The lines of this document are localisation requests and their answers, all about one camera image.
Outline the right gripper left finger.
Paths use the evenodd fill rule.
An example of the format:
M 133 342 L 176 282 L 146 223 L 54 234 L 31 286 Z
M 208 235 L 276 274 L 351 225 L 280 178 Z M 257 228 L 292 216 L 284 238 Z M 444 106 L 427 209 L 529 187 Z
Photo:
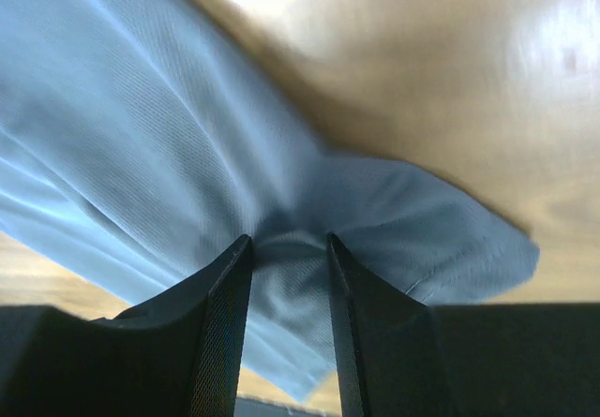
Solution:
M 1 310 L 5 416 L 231 416 L 252 279 L 251 239 L 114 318 Z

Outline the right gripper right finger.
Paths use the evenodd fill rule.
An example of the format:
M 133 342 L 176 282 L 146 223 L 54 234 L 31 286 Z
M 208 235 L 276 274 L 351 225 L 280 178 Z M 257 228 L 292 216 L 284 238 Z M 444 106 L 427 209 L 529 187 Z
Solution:
M 346 416 L 595 416 L 596 304 L 423 305 L 327 240 Z

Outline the dark grey t-shirt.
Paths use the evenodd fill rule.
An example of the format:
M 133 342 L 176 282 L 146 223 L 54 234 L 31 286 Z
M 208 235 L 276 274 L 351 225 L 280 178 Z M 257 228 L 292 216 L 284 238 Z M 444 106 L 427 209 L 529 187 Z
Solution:
M 249 235 L 242 363 L 298 401 L 335 367 L 329 233 L 428 304 L 539 257 L 428 172 L 327 148 L 186 0 L 1 0 L 1 229 L 133 304 Z

